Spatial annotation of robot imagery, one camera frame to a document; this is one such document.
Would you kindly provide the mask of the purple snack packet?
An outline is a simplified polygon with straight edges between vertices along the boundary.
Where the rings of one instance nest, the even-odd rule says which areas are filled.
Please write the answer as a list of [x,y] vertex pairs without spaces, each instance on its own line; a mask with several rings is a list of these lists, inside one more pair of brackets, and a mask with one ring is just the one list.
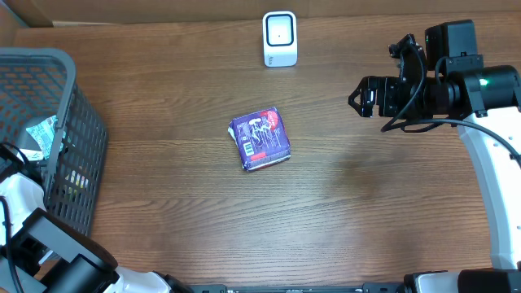
[[256,171],[291,158],[291,143],[276,107],[235,117],[228,127],[243,169]]

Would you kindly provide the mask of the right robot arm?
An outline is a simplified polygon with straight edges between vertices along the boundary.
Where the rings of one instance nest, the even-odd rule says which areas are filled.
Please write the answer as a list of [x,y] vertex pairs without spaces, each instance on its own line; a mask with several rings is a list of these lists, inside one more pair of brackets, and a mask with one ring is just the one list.
[[384,131],[457,129],[474,166],[488,218],[491,266],[407,274],[395,292],[517,292],[520,289],[520,75],[487,67],[471,20],[444,22],[419,44],[390,45],[397,77],[363,77],[348,96],[362,117],[387,119]]

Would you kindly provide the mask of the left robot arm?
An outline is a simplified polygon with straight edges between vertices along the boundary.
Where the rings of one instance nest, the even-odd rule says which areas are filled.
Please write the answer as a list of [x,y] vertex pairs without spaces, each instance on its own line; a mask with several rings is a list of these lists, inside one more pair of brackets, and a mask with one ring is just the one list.
[[51,215],[39,173],[1,144],[1,288],[5,292],[190,293],[176,278],[118,265],[95,241]]

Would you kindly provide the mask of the teal packet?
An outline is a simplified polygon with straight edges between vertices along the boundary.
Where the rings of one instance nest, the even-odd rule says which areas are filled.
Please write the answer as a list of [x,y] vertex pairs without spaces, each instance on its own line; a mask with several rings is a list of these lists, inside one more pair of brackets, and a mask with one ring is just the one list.
[[36,141],[43,157],[47,160],[52,151],[52,145],[55,138],[55,125],[58,122],[56,115],[45,118],[37,125],[28,127],[26,131]]

